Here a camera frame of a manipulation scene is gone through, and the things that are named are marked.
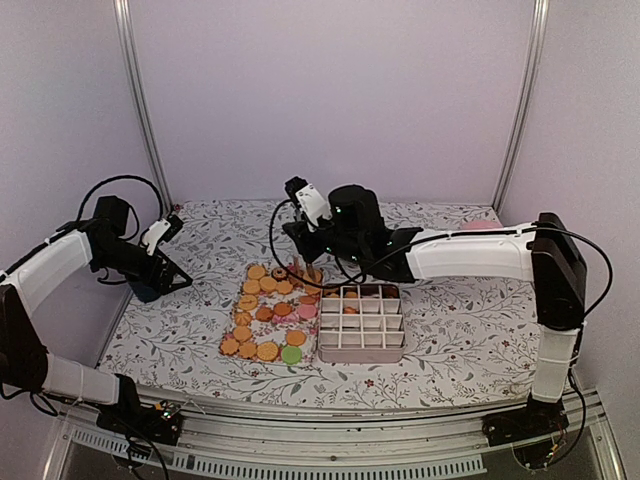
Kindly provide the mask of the pink divided cookie tin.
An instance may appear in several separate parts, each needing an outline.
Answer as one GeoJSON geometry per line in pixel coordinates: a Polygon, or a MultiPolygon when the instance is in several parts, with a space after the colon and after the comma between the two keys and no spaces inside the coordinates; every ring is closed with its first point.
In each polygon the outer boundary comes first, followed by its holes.
{"type": "Polygon", "coordinates": [[[321,298],[317,351],[325,363],[396,364],[406,347],[400,290],[393,284],[356,284],[321,298]]]}

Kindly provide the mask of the floral cookie tray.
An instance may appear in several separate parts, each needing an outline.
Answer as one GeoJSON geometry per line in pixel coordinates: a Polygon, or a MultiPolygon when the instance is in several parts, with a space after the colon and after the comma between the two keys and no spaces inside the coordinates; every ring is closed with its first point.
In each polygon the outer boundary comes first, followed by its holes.
{"type": "MultiPolygon", "coordinates": [[[[252,264],[247,267],[239,296],[232,304],[230,323],[226,328],[219,352],[244,361],[285,364],[281,351],[287,346],[297,346],[302,351],[302,360],[295,365],[310,364],[317,349],[319,306],[322,291],[313,285],[302,286],[296,282],[293,265],[284,268],[288,272],[286,280],[277,281],[271,276],[275,268],[266,264],[252,264]],[[297,314],[302,304],[315,305],[317,315],[311,320],[303,320],[297,314]],[[274,342],[280,352],[276,360],[263,362],[256,350],[259,344],[274,342]]],[[[323,279],[316,270],[316,281],[323,279]]]]}

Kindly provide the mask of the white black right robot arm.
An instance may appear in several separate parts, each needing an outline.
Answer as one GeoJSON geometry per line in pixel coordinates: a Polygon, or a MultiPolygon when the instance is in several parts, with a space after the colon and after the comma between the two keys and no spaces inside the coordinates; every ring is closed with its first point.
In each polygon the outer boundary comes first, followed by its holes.
{"type": "Polygon", "coordinates": [[[577,243],[598,254],[593,241],[567,230],[554,213],[533,223],[458,231],[420,227],[390,229],[376,194],[360,185],[329,196],[294,177],[285,184],[295,219],[283,225],[303,260],[329,254],[356,264],[360,277],[414,283],[436,277],[503,277],[532,283],[541,339],[533,385],[524,407],[483,418],[483,433],[497,446],[561,433],[569,425],[562,402],[576,385],[572,366],[579,354],[586,317],[587,264],[577,243]]]}

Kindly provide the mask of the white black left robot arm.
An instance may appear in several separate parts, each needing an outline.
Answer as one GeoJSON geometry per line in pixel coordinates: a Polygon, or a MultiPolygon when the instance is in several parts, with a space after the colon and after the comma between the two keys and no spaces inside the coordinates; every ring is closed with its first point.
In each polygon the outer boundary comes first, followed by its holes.
{"type": "Polygon", "coordinates": [[[84,404],[97,410],[104,430],[175,445],[183,423],[177,406],[167,400],[144,404],[129,376],[87,366],[85,354],[56,354],[37,333],[47,319],[52,324],[45,337],[56,342],[77,327],[76,339],[98,332],[99,311],[107,303],[88,286],[91,278],[128,286],[142,302],[191,286],[191,277],[161,249],[182,229],[182,220],[161,206],[150,226],[139,222],[125,199],[100,196],[90,216],[77,212],[2,271],[1,386],[11,390],[5,399],[25,394],[45,414],[57,415],[54,402],[84,404]],[[82,315],[88,315],[88,326],[81,327],[82,315]]]}

